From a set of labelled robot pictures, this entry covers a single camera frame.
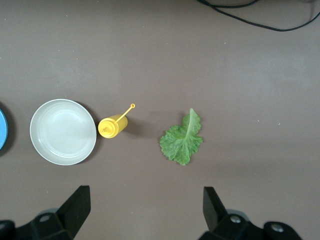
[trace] green leaf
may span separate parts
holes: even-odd
[[[203,142],[202,137],[197,136],[201,128],[200,120],[191,108],[190,114],[183,118],[182,126],[174,125],[165,131],[165,135],[160,138],[160,147],[169,160],[184,166],[190,162],[191,155],[198,152]]]

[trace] cable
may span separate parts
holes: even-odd
[[[281,29],[281,28],[276,28],[276,27],[272,27],[272,26],[267,26],[267,25],[263,25],[263,24],[259,24],[259,23],[255,23],[255,22],[252,22],[252,21],[248,21],[248,20],[245,20],[241,17],[238,17],[238,16],[235,16],[235,15],[232,15],[230,13],[227,13],[225,11],[222,11],[220,9],[237,9],[237,8],[244,8],[244,7],[247,7],[247,6],[250,6],[254,3],[256,3],[258,0],[254,0],[252,2],[249,2],[247,4],[242,4],[242,5],[235,5],[235,6],[227,6],[227,5],[215,5],[215,4],[211,4],[209,2],[207,2],[206,0],[197,0],[199,3],[201,4],[204,4],[206,6],[209,6],[211,7],[212,9],[214,9],[215,11],[217,11],[218,13],[221,13],[223,15],[226,15],[228,17],[231,17],[233,19],[237,19],[241,22],[244,22],[244,23],[247,23],[247,24],[250,24],[250,25],[253,25],[253,26],[256,26],[256,27],[260,27],[260,28],[264,28],[264,29],[269,29],[269,30],[273,30],[273,31],[276,31],[276,32],[289,32],[289,31],[293,31],[293,30],[296,30],[296,29],[300,29],[310,23],[312,23],[314,20],[316,20],[317,17],[319,17],[320,15],[320,12],[314,17],[312,18],[311,20],[309,20],[308,22],[300,25],[300,26],[296,26],[296,27],[292,27],[292,28],[286,28],[286,29]]]

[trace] table surface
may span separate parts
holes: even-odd
[[[306,22],[319,1],[261,1],[229,13],[278,28]],[[320,235],[320,19],[290,32],[248,25],[196,0],[0,3],[1,219],[21,226],[89,185],[75,239],[198,239],[203,187],[262,227]],[[29,135],[43,103],[69,99],[96,124],[123,113],[80,164],[43,159]],[[190,164],[159,139],[193,108],[202,119]]]

